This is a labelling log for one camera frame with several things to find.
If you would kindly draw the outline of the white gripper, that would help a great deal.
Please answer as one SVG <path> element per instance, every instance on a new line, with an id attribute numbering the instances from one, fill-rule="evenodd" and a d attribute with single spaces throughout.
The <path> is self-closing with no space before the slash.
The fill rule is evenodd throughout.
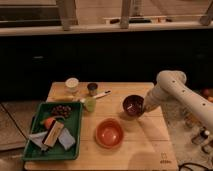
<path id="1" fill-rule="evenodd" d="M 144 98 L 143 111 L 151 112 L 155 110 L 161 104 L 163 99 L 163 90 L 160 88 L 159 85 L 155 85 L 151 90 L 148 91 Z"/>

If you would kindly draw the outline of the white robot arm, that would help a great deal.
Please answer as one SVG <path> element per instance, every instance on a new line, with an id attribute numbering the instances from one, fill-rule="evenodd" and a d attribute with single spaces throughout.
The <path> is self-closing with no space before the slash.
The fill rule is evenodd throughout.
<path id="1" fill-rule="evenodd" d="M 157 74 L 156 81 L 157 84 L 144 97 L 144 112 L 151 112 L 169 98 L 174 98 L 213 133 L 213 103 L 185 85 L 186 74 L 184 72 L 164 70 Z"/>

